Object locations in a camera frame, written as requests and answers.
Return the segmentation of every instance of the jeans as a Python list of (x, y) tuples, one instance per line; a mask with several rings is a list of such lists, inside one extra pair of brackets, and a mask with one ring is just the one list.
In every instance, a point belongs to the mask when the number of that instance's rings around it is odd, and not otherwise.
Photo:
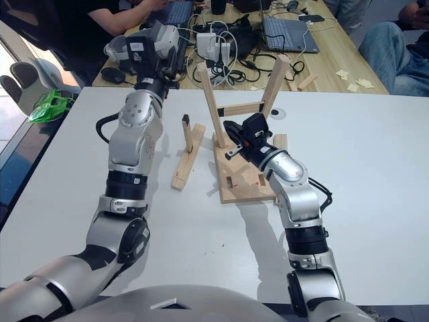
[(406, 48), (395, 23), (374, 26), (359, 51), (390, 94), (429, 97), (429, 59)]
[(359, 28), (369, 0), (324, 0), (330, 12), (347, 34)]

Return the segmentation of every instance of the paper note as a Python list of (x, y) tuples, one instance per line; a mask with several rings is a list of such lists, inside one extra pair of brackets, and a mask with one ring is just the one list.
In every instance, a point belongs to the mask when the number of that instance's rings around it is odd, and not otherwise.
[(349, 90), (349, 91), (352, 91), (352, 92), (354, 92), (354, 93), (356, 93), (357, 92), (357, 89), (359, 88), (359, 86), (357, 86), (356, 84), (350, 84), (349, 85), (349, 87), (347, 87), (347, 89)]
[(366, 89), (374, 89), (374, 85), (371, 84), (371, 82), (369, 80), (360, 78), (359, 80), (356, 80), (356, 83), (358, 83), (359, 85), (365, 87)]
[(344, 81), (347, 80), (347, 75), (349, 74), (348, 72), (346, 72), (345, 70), (339, 70), (338, 72), (335, 73), (336, 75), (340, 76), (341, 79), (343, 79)]

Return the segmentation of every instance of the person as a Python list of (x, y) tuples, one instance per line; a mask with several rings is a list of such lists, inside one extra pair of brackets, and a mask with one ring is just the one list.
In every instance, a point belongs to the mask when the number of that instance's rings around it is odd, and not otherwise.
[(88, 59), (107, 58), (103, 49), (113, 37), (141, 23), (168, 0), (128, 0), (135, 7), (119, 11), (119, 0), (55, 0), (60, 25), (69, 44)]
[(369, 0), (324, 0), (330, 12), (347, 34), (362, 25)]
[[(429, 1), (406, 5), (399, 22), (412, 29), (429, 30)], [(379, 23), (365, 36), (359, 51), (390, 94), (429, 97), (429, 32), (406, 46), (396, 23)]]

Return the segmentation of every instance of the white table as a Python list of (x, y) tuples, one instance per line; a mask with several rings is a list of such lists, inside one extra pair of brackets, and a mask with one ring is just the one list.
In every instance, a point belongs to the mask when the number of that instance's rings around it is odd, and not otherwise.
[[(107, 177), (108, 149), (95, 122), (120, 110), (129, 92), (81, 93), (0, 234), (1, 286), (83, 250)], [(261, 94), (215, 93), (219, 105), (256, 101)], [(334, 193), (324, 225), (348, 300), (428, 304), (429, 99), (280, 92), (274, 107), (287, 117), (269, 118), (271, 130), (286, 133), (290, 153)], [(170, 183), (184, 148), (184, 113), (207, 131), (188, 184), (178, 192)], [(115, 124), (105, 127), (110, 135)], [(164, 128), (147, 191), (149, 247), (103, 294), (207, 284), (265, 303), (289, 303), (290, 268), (277, 209), (272, 202), (219, 202), (203, 92), (171, 91)]]

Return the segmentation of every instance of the green object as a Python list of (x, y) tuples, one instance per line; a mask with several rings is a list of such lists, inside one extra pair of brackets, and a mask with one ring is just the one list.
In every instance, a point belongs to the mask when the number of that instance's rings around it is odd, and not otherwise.
[(67, 107), (69, 102), (74, 100), (68, 97), (62, 97), (56, 89), (43, 94), (34, 104), (34, 110), (28, 117), (29, 123), (44, 123), (52, 121), (65, 111), (69, 111)]

